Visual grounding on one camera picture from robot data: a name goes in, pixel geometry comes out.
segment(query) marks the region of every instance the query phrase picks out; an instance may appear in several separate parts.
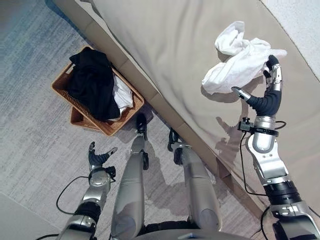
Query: black cable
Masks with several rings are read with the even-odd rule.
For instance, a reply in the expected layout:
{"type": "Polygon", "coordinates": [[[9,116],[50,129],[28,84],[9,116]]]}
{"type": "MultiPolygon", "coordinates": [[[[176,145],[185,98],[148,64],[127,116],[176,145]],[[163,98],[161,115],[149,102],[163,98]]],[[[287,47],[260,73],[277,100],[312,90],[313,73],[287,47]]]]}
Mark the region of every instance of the black cable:
{"type": "Polygon", "coordinates": [[[254,192],[249,192],[247,189],[247,182],[246,182],[246,175],[245,175],[245,167],[244,167],[244,158],[242,155],[242,141],[244,140],[247,132],[244,132],[241,140],[240,140],[240,156],[241,156],[241,166],[242,166],[242,175],[243,175],[243,182],[244,182],[244,189],[248,194],[251,195],[256,195],[256,196],[267,196],[266,194],[260,194],[260,193],[254,193],[254,192]]]}
{"type": "Polygon", "coordinates": [[[275,130],[283,129],[287,125],[287,123],[285,121],[275,121],[275,123],[276,124],[277,123],[281,123],[282,124],[281,126],[276,127],[275,130]]]}
{"type": "Polygon", "coordinates": [[[41,240],[41,239],[46,239],[46,238],[53,238],[53,237],[58,237],[59,234],[48,234],[48,235],[44,235],[44,236],[41,236],[41,237],[38,237],[36,240],[41,240]]]}
{"type": "Polygon", "coordinates": [[[318,218],[320,218],[319,213],[317,213],[315,210],[313,210],[311,207],[309,207],[309,209],[311,210],[311,212],[313,212],[318,218]]]}
{"type": "Polygon", "coordinates": [[[260,218],[260,227],[261,227],[261,231],[262,231],[262,234],[263,234],[265,240],[268,240],[268,238],[267,238],[267,235],[266,235],[265,230],[264,230],[264,217],[265,217],[267,211],[269,210],[269,208],[270,208],[270,206],[268,206],[268,207],[263,211],[263,213],[262,213],[262,215],[261,215],[261,218],[260,218]]]}
{"type": "Polygon", "coordinates": [[[259,233],[261,231],[261,228],[258,230],[258,231],[256,231],[254,234],[252,234],[250,237],[249,237],[249,239],[251,239],[254,235],[256,235],[257,233],[259,233]]]}
{"type": "Polygon", "coordinates": [[[62,212],[62,213],[64,213],[64,214],[68,214],[68,215],[73,215],[73,214],[74,214],[74,212],[67,212],[67,211],[62,210],[62,209],[59,207],[58,203],[59,203],[59,199],[60,199],[61,195],[64,193],[64,191],[65,191],[75,180],[80,179],[80,178],[88,179],[89,177],[88,177],[88,176],[78,176],[78,177],[76,177],[76,178],[73,179],[71,182],[69,182],[69,184],[68,184],[67,186],[65,186],[65,188],[62,190],[62,192],[60,193],[60,195],[59,195],[58,198],[56,199],[55,206],[56,206],[56,208],[57,208],[60,212],[62,212]]]}

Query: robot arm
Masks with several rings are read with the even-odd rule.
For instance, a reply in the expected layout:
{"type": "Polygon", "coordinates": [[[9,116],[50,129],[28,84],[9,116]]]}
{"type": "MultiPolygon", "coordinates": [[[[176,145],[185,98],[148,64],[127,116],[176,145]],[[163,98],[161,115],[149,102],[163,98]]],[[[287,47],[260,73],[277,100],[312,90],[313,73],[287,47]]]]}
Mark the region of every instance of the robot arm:
{"type": "Polygon", "coordinates": [[[283,80],[277,58],[270,55],[266,65],[270,73],[264,72],[267,85],[264,97],[255,97],[240,87],[232,87],[257,115],[254,123],[249,122],[249,118],[243,118],[238,129],[252,134],[247,146],[253,156],[254,169],[271,203],[270,210],[278,219],[273,225],[277,239],[320,239],[320,232],[311,211],[301,199],[285,163],[278,154],[275,115],[281,103],[283,80]]]}
{"type": "Polygon", "coordinates": [[[96,240],[94,235],[97,223],[110,191],[111,180],[116,176],[114,166],[104,168],[103,164],[117,151],[117,148],[96,155],[94,147],[95,142],[92,142],[88,153],[89,188],[57,240],[96,240]]]}

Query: fabric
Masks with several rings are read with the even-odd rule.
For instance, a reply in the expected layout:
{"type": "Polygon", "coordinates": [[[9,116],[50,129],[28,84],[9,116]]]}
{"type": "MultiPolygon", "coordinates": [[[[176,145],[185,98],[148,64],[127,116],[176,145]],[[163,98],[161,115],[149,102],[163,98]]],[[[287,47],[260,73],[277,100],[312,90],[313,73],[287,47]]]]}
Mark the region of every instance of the fabric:
{"type": "Polygon", "coordinates": [[[97,120],[118,118],[120,110],[113,96],[114,75],[107,56],[86,47],[70,60],[75,66],[67,86],[69,95],[87,106],[97,120]]]}
{"type": "Polygon", "coordinates": [[[281,59],[287,55],[282,49],[271,49],[271,45],[255,37],[244,39],[245,23],[235,21],[217,37],[215,48],[225,55],[233,56],[211,68],[202,80],[203,88],[209,93],[231,93],[231,88],[242,88],[254,77],[262,74],[269,55],[281,59]]]}
{"type": "MultiPolygon", "coordinates": [[[[153,80],[162,96],[212,149],[237,178],[242,179],[237,130],[242,117],[256,113],[234,93],[209,95],[201,81],[225,56],[213,40],[231,23],[246,23],[247,39],[264,39],[275,49],[286,49],[280,60],[283,93],[277,120],[287,122],[277,138],[279,154],[300,195],[320,212],[320,83],[298,49],[258,0],[148,1],[93,0],[112,34],[153,80]]],[[[244,89],[263,96],[266,84],[257,78],[244,89]]],[[[247,184],[264,189],[243,149],[247,184]]]]}
{"type": "Polygon", "coordinates": [[[120,116],[116,119],[109,119],[111,121],[117,121],[120,119],[122,113],[126,108],[132,108],[134,100],[132,98],[131,89],[115,74],[113,75],[114,87],[113,87],[113,97],[120,110],[120,116]]]}

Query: black clothing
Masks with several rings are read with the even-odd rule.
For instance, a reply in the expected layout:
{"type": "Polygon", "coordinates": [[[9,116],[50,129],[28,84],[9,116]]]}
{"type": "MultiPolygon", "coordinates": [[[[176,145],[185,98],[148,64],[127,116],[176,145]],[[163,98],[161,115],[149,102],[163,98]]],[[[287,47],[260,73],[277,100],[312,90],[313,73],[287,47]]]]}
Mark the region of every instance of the black clothing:
{"type": "Polygon", "coordinates": [[[112,94],[114,74],[107,56],[86,47],[70,60],[75,66],[67,86],[69,95],[88,107],[97,120],[118,118],[120,110],[112,94]]]}

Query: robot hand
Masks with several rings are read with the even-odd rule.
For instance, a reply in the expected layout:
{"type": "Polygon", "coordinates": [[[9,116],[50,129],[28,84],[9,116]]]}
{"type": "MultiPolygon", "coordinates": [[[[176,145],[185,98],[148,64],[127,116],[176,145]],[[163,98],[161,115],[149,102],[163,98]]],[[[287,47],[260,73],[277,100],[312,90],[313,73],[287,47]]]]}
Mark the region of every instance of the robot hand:
{"type": "Polygon", "coordinates": [[[282,74],[278,59],[270,55],[265,63],[269,68],[263,71],[266,78],[266,91],[264,97],[255,97],[242,90],[240,87],[233,86],[231,89],[245,100],[255,111],[257,116],[274,116],[281,103],[282,74]]]}
{"type": "Polygon", "coordinates": [[[89,151],[88,151],[90,172],[94,169],[102,168],[102,165],[108,160],[108,158],[118,150],[117,147],[114,147],[110,151],[104,154],[96,155],[94,148],[95,148],[95,142],[93,141],[90,144],[89,151]]]}

